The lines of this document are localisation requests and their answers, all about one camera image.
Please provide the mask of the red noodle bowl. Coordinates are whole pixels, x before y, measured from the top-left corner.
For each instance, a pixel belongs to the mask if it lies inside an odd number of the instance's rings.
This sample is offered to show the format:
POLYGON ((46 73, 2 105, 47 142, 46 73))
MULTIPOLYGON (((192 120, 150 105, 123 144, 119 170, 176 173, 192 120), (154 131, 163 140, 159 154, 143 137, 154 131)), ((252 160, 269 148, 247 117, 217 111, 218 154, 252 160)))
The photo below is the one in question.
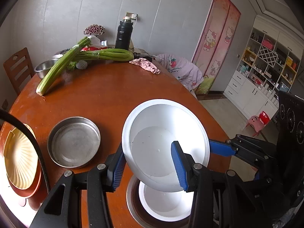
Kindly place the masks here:
POLYGON ((152 99, 135 107, 122 131, 122 149, 133 174, 145 185, 161 192, 179 192, 182 187, 171 156, 178 141, 183 152, 207 166, 210 145, 196 115, 167 99, 152 99))
POLYGON ((160 192, 141 181, 138 192, 143 208, 158 220, 180 221, 191 213, 194 192, 160 192))

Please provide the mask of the steel pan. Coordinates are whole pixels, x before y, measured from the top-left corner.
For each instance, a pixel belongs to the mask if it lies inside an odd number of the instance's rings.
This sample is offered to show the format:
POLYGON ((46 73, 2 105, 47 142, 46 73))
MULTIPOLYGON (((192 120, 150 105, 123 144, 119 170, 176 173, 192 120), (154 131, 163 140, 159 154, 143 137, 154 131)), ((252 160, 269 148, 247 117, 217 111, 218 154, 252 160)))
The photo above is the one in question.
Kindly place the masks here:
POLYGON ((101 134, 91 120, 68 117, 53 127, 47 140, 52 161, 63 168, 85 166, 99 150, 101 134))

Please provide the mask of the steel mixing bowl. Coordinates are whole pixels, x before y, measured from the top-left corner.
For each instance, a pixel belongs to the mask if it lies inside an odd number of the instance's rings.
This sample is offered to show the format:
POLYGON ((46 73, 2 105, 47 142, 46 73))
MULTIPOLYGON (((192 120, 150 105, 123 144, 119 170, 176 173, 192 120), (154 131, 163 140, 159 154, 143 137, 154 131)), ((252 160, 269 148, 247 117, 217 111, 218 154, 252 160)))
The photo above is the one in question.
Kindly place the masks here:
POLYGON ((131 177, 126 190, 126 201, 129 212, 131 213, 133 219, 136 220, 141 227, 188 227, 189 217, 180 221, 167 222, 158 220, 149 215, 140 202, 139 183, 139 179, 137 179, 135 176, 131 177))

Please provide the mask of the orange pig-shaped plate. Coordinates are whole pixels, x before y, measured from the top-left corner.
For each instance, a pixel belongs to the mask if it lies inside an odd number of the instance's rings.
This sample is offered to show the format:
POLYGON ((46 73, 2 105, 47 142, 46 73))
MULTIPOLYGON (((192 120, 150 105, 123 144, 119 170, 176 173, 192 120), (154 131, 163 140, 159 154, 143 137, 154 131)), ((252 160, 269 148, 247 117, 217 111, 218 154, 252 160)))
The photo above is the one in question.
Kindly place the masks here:
POLYGON ((35 177, 33 178, 33 181, 31 182, 30 185, 28 185, 28 184, 26 185, 27 188, 25 188, 25 189, 17 188, 15 185, 13 185, 13 183, 11 182, 11 180, 9 178, 7 178, 7 179, 8 179, 10 187, 13 189, 13 191, 18 196, 26 198, 26 199, 32 197, 38 191, 40 184, 41 184, 42 169, 41 169, 40 162, 38 161, 35 177))

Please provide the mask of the yellow shell-shaped plate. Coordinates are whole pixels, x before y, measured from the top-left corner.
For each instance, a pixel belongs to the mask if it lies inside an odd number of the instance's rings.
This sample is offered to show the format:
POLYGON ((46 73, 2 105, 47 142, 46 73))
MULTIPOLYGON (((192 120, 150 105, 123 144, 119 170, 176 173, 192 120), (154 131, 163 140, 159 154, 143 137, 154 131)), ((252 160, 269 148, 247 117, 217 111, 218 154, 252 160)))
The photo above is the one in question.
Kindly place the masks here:
POLYGON ((35 177, 38 155, 27 136, 19 129, 11 130, 4 145, 7 177, 17 188, 25 189, 35 177))

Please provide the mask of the pink child stool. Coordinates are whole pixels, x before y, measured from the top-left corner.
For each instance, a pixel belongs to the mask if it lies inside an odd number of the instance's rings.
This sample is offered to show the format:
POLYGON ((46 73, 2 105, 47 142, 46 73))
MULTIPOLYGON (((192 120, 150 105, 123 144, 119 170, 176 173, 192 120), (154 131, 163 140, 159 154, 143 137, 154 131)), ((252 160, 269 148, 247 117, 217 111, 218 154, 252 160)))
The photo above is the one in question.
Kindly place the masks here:
POLYGON ((253 115, 251 118, 247 121, 246 128, 248 126, 253 127, 255 130, 255 133, 253 134, 253 137, 256 135, 259 135, 260 132, 263 130, 263 128, 270 122, 270 117, 262 111, 258 116, 253 115))

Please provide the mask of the lilac child's garment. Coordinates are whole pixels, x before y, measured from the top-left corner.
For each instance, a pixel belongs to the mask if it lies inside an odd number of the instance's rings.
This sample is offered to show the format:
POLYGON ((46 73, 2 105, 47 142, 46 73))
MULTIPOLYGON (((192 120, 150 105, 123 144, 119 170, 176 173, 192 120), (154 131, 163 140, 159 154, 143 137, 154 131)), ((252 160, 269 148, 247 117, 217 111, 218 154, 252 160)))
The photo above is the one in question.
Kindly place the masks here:
POLYGON ((189 91, 196 89, 203 82, 201 70, 185 58, 170 54, 159 54, 155 57, 155 60, 189 91))

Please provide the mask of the white shelf cabinet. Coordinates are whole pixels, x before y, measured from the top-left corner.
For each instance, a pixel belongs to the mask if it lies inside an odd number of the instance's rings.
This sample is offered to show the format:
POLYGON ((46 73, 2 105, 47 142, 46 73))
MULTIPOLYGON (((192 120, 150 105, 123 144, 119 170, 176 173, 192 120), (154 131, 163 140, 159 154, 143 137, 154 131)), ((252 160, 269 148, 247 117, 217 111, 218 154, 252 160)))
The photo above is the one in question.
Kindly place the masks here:
POLYGON ((302 56, 302 43, 257 15, 224 95, 246 118, 261 112, 272 118, 279 108, 279 91, 291 90, 302 56))

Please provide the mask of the pink cloth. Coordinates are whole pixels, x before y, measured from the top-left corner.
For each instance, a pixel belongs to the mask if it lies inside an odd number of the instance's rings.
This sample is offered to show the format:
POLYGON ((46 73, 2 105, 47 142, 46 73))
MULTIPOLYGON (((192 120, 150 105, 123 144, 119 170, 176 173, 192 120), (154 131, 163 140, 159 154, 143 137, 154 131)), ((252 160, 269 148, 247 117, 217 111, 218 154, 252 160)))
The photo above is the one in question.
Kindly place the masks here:
POLYGON ((157 68, 152 62, 148 61, 145 58, 133 59, 129 61, 130 64, 141 67, 142 69, 149 71, 153 74, 160 74, 159 68, 157 68))

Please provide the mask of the white foam-net fruit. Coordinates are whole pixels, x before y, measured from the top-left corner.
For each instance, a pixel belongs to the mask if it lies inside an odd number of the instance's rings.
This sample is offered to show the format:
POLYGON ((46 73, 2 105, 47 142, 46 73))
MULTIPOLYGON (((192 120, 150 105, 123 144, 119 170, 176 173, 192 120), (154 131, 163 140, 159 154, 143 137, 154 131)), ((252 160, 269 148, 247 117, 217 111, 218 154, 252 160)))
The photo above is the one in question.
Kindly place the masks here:
POLYGON ((88 63, 85 60, 79 60, 76 63, 76 68, 79 70, 85 70, 88 67, 88 63))

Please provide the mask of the celery bunch rear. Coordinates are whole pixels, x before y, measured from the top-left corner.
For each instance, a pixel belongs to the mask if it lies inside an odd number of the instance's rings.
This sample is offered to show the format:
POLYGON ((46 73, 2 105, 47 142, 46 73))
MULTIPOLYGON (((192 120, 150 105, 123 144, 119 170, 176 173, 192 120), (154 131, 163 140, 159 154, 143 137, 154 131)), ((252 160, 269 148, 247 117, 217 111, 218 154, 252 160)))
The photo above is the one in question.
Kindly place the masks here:
POLYGON ((81 51, 72 61, 95 61, 95 60, 109 60, 128 62, 134 59, 132 52, 125 49, 108 48, 97 51, 81 51))

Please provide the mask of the celery bunch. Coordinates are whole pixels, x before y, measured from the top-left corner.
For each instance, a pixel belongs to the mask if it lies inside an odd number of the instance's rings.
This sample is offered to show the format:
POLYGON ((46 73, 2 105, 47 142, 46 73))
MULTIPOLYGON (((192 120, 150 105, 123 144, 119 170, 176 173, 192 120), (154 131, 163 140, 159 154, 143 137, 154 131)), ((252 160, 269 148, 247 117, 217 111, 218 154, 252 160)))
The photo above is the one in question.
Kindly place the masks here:
POLYGON ((49 70, 46 76, 41 80, 36 88, 36 93, 39 96, 44 96, 47 90, 51 87, 54 81, 62 73, 62 71, 69 65, 69 63, 78 55, 78 53, 85 47, 91 45, 91 40, 85 36, 76 45, 70 48, 49 70))
POLYGON ((72 61, 95 61, 95 60, 109 60, 128 62, 134 59, 132 52, 125 49, 108 48, 97 51, 81 51, 72 61))

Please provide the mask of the celery bunch front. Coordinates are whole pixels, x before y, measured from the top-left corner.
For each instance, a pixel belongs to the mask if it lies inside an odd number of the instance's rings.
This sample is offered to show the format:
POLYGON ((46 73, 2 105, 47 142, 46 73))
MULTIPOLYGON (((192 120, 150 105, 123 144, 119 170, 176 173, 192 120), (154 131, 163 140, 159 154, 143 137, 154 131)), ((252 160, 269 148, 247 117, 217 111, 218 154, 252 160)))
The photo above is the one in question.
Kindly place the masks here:
POLYGON ((41 80, 36 88, 36 93, 39 96, 44 96, 47 90, 51 87, 54 81, 62 73, 62 71, 69 65, 69 63, 78 55, 78 53, 85 47, 91 45, 91 40, 85 36, 76 45, 70 48, 49 70, 46 76, 41 80))

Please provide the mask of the steel bowl at back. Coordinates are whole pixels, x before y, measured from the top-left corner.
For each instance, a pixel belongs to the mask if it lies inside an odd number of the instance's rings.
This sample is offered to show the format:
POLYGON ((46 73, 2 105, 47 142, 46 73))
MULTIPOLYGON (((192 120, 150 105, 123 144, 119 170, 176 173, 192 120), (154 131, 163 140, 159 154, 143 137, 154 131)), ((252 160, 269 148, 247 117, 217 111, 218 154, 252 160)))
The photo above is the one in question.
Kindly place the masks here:
POLYGON ((47 60, 39 65, 37 65, 34 69, 35 73, 40 79, 43 79, 50 69, 56 64, 58 59, 47 60))

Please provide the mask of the hello kitty pink curtain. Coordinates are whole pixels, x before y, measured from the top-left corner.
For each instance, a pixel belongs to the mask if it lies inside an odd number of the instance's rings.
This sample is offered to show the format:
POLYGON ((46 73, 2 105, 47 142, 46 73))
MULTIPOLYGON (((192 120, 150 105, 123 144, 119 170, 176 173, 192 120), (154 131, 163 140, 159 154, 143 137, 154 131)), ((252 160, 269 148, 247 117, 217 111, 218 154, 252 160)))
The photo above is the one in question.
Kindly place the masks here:
POLYGON ((203 81, 196 88, 197 95, 206 95, 210 91, 224 63, 240 17, 240 11, 231 0, 212 0, 192 59, 203 75, 203 81))

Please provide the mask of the black thermos bottle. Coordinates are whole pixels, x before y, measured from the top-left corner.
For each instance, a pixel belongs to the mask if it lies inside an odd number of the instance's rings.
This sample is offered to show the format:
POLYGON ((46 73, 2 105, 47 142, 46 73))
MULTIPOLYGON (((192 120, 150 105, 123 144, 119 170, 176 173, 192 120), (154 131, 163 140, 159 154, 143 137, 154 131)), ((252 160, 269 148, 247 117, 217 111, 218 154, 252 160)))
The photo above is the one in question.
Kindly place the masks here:
POLYGON ((133 22, 131 18, 125 16, 117 29, 117 37, 115 42, 115 48, 129 50, 131 34, 133 31, 133 22))

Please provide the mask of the brown wooden slat chair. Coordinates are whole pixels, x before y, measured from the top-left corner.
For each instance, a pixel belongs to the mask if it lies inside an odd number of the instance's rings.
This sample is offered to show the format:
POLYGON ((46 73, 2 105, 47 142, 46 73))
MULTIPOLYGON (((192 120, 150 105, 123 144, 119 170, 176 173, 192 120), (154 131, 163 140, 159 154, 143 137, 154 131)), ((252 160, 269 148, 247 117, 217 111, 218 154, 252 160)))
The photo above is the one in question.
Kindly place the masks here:
POLYGON ((21 93, 21 84, 27 79, 27 77, 32 78, 35 74, 31 58, 26 47, 6 60, 3 63, 3 67, 17 95, 21 93))

